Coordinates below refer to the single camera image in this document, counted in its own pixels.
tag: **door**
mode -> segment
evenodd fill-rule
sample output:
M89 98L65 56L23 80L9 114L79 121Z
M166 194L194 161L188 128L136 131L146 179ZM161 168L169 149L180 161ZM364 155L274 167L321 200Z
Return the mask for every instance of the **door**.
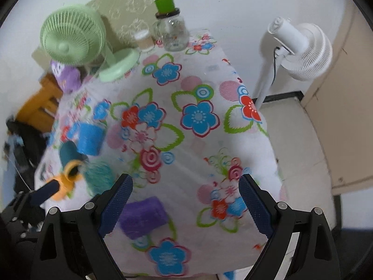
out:
M373 32L360 11L305 109L324 149L333 194L373 186Z

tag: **purple plush toy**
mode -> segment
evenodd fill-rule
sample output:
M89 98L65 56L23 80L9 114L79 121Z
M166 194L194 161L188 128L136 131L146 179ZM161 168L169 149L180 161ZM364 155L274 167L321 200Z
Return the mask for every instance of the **purple plush toy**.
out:
M75 91L82 85L80 71L76 67L64 65L53 60L50 62L50 66L58 86L63 92Z

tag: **fan power cord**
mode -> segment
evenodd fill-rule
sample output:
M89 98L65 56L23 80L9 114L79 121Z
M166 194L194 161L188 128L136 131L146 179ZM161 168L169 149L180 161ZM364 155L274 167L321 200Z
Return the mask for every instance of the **fan power cord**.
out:
M273 85L273 83L275 83L275 79L276 79L276 50L280 50L280 48L276 46L275 49L273 50L273 81L272 81L271 86Z

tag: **fan grille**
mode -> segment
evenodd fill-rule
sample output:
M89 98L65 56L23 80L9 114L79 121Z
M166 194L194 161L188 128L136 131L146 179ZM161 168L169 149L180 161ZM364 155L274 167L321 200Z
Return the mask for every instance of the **fan grille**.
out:
M277 33L282 27L283 21L284 19L282 17L275 18L275 20L273 20L273 22L268 26L268 32L271 35Z
M53 60L75 66L97 58L105 38L106 30L100 15L83 5L52 13L40 32L40 43Z
M312 80L326 72L332 61L333 49L329 39L315 24L303 23L297 29L309 40L300 55L288 55L281 65L297 80Z

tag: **green desk fan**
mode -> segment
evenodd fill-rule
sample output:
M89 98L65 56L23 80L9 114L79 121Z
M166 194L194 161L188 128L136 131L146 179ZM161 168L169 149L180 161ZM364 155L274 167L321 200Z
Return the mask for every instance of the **green desk fan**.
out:
M106 63L98 77L103 82L122 77L140 56L132 48L113 54L106 43L100 14L84 5L64 7L50 14L41 28L40 43L53 60L66 65L85 65L102 54Z

